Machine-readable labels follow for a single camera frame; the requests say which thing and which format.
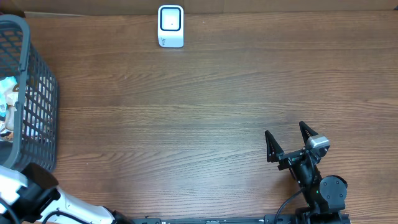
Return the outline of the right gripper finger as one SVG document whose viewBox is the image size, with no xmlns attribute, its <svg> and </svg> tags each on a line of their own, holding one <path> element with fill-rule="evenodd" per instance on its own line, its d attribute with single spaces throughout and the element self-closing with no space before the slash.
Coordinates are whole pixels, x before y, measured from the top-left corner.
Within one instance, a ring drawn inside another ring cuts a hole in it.
<svg viewBox="0 0 398 224">
<path fill-rule="evenodd" d="M 267 162 L 277 162 L 280 156 L 284 155 L 283 149 L 280 147 L 278 142 L 270 131 L 265 132 L 266 138 L 266 151 L 267 151 Z"/>
<path fill-rule="evenodd" d="M 318 135 L 316 131 L 310 128 L 304 121 L 299 122 L 299 128 L 302 134 L 303 142 L 306 144 L 310 137 Z"/>
</svg>

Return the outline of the beige brown snack bag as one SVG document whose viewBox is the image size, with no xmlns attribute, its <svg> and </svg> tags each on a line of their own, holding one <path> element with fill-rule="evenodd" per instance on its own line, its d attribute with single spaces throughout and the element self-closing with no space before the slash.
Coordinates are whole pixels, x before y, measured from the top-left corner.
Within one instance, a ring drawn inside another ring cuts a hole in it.
<svg viewBox="0 0 398 224">
<path fill-rule="evenodd" d="M 16 103 L 19 96 L 19 84 L 10 86 L 1 93 L 1 141 L 13 142 Z"/>
</svg>

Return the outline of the mint green wipes pack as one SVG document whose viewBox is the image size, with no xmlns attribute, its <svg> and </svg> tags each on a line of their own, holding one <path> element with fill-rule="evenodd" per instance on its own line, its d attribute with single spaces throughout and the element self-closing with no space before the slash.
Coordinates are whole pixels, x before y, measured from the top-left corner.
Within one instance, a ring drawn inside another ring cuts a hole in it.
<svg viewBox="0 0 398 224">
<path fill-rule="evenodd" d="M 18 100 L 18 91 L 15 77 L 5 77 L 1 80 L 1 117 L 5 117 L 8 106 L 14 106 Z"/>
</svg>

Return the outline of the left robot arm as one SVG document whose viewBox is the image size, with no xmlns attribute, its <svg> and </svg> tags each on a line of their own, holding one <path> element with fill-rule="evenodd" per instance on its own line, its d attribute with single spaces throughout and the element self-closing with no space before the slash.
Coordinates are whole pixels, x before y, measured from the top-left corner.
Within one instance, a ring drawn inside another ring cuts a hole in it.
<svg viewBox="0 0 398 224">
<path fill-rule="evenodd" d="M 112 224 L 133 221 L 117 211 L 67 194 L 43 167 L 30 163 L 21 172 L 1 166 L 1 223 Z"/>
</svg>

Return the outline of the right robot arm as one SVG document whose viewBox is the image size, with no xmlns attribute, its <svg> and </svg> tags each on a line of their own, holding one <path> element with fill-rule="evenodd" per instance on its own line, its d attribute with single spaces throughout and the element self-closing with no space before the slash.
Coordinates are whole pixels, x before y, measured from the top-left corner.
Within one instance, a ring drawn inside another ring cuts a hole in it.
<svg viewBox="0 0 398 224">
<path fill-rule="evenodd" d="M 267 162 L 277 162 L 278 169 L 288 169 L 300 190 L 288 198 L 274 215 L 265 215 L 265 223 L 350 223 L 343 215 L 348 184 L 338 175 L 322 177 L 317 164 L 329 148 L 329 139 L 314 131 L 304 121 L 299 122 L 304 146 L 285 153 L 270 131 L 265 131 Z M 294 214 L 282 215 L 283 209 L 295 197 L 302 194 L 307 206 Z"/>
</svg>

